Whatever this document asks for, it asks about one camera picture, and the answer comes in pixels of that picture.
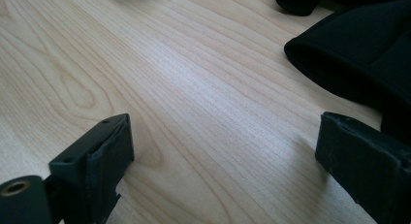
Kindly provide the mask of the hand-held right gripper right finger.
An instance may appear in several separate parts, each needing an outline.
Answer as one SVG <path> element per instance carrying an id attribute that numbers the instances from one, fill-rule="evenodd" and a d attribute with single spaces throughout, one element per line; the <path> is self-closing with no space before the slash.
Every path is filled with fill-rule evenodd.
<path id="1" fill-rule="evenodd" d="M 411 147 L 324 112 L 315 158 L 378 224 L 411 224 Z"/>

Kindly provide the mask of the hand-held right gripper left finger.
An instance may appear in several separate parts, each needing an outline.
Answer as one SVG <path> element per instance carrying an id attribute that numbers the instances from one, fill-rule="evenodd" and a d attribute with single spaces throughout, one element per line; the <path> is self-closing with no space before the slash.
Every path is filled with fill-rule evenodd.
<path id="1" fill-rule="evenodd" d="M 49 162 L 52 220 L 106 224 L 120 195 L 116 186 L 134 161 L 130 116 L 102 120 Z"/>

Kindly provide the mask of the black cloth garment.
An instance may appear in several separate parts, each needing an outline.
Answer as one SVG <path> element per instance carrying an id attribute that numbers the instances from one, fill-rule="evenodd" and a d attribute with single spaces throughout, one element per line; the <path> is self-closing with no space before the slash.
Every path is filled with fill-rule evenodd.
<path id="1" fill-rule="evenodd" d="M 324 0 L 275 1 L 308 16 Z M 289 61 L 337 96 L 381 104 L 381 132 L 411 145 L 411 0 L 327 1 L 343 8 L 289 41 Z"/>

